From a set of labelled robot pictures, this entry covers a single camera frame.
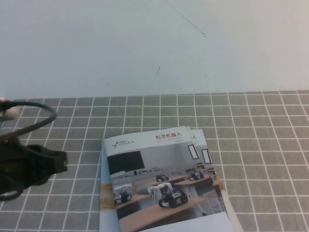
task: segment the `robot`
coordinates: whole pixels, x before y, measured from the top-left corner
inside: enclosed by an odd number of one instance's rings
[[[41,145],[22,145],[18,136],[53,122],[56,112],[49,106],[30,101],[7,101],[0,98],[0,123],[19,115],[18,106],[47,110],[50,116],[24,128],[0,134],[0,202],[19,197],[30,186],[45,184],[57,173],[67,171],[67,153]]]
[[[189,175],[189,180],[199,180],[203,178],[204,178],[204,174],[201,171],[190,173]]]
[[[164,175],[164,174],[162,174],[162,175],[157,175],[155,178],[156,178],[157,182],[169,180],[169,177],[166,176],[166,175]]]
[[[169,182],[159,184],[158,186],[148,187],[148,192],[152,194],[154,198],[155,196],[161,196],[158,204],[162,208],[176,208],[188,202],[187,195],[181,189],[173,189],[172,184]]]
[[[132,195],[127,191],[132,192],[132,184],[122,185],[114,188],[115,204],[127,203],[132,199]]]

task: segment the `white wall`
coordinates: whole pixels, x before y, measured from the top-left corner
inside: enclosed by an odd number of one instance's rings
[[[3,0],[1,84],[8,98],[306,89],[308,12],[307,0]]]

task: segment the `window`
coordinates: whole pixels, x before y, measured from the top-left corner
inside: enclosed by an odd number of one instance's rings
[[[202,149],[202,153],[205,163],[212,163],[208,149]]]
[[[194,159],[194,160],[199,159],[199,155],[198,155],[197,150],[195,149],[194,145],[189,145],[188,148],[189,148],[189,151],[191,153],[192,159]]]

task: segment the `logo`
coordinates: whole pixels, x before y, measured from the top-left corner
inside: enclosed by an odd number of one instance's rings
[[[118,146],[123,146],[123,145],[127,145],[127,144],[133,144],[134,143],[134,140],[133,141],[127,141],[127,140],[124,140],[124,141],[120,141],[120,142],[116,142],[116,144],[112,144],[112,146],[114,148],[118,147]]]

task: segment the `white cable connector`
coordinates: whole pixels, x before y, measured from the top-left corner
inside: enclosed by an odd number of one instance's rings
[[[5,101],[5,98],[0,98],[0,102]],[[5,112],[0,111],[0,120],[7,121],[12,120],[16,117],[18,117],[20,114],[20,109],[18,107],[12,107]]]

